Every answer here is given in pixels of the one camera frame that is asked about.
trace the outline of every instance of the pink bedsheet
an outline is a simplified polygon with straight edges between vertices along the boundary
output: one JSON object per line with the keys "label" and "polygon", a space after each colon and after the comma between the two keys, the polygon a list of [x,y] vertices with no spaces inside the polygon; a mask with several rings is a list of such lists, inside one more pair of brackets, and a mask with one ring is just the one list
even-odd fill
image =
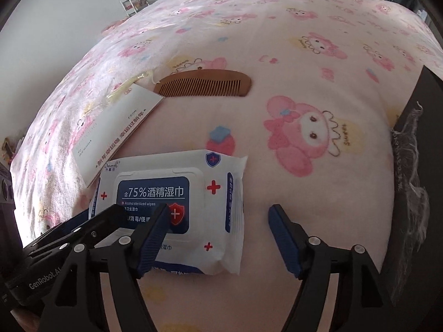
{"label": "pink bedsheet", "polygon": [[[423,64],[443,77],[434,36],[394,3],[160,0],[92,48],[39,111],[11,166],[21,236],[29,242],[88,207],[91,189],[70,152],[127,78],[244,72],[253,80],[247,97],[167,98],[117,157],[204,148],[249,155],[240,277],[154,272],[143,295],[164,331],[281,330],[298,284],[267,209],[281,203],[335,246],[365,245],[380,267],[393,204],[389,126]],[[214,309],[225,311],[218,321]]]}

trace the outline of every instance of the red cross symbol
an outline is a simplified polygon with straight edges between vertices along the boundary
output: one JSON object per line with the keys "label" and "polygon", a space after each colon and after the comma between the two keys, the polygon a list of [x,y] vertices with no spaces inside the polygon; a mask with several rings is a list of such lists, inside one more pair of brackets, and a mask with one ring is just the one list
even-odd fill
{"label": "red cross symbol", "polygon": [[180,206],[174,202],[169,206],[169,209],[171,210],[171,223],[177,226],[185,216],[185,206]]}
{"label": "red cross symbol", "polygon": [[207,190],[211,190],[212,194],[215,195],[216,191],[220,188],[220,185],[216,185],[215,184],[215,180],[212,180],[212,184],[210,186],[207,186],[206,189]]}

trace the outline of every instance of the comb teeth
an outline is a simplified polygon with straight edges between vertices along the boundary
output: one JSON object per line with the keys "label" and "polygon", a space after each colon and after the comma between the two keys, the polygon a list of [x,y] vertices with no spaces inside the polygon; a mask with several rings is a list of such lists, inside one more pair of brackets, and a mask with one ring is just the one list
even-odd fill
{"label": "comb teeth", "polygon": [[154,92],[164,97],[246,96],[251,79],[229,70],[194,70],[167,76],[156,84]]}
{"label": "comb teeth", "polygon": [[240,96],[241,80],[214,80],[199,78],[175,79],[162,84],[159,95],[177,96]]}

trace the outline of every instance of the alcohol wipes package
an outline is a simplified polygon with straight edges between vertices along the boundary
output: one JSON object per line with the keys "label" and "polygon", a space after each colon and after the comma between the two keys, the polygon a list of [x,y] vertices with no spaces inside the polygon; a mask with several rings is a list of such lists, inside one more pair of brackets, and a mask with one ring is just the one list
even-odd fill
{"label": "alcohol wipes package", "polygon": [[239,274],[246,160],[199,150],[107,162],[90,217],[117,203],[127,210],[128,220],[97,246],[130,235],[166,203],[171,224],[155,267],[179,274]]}

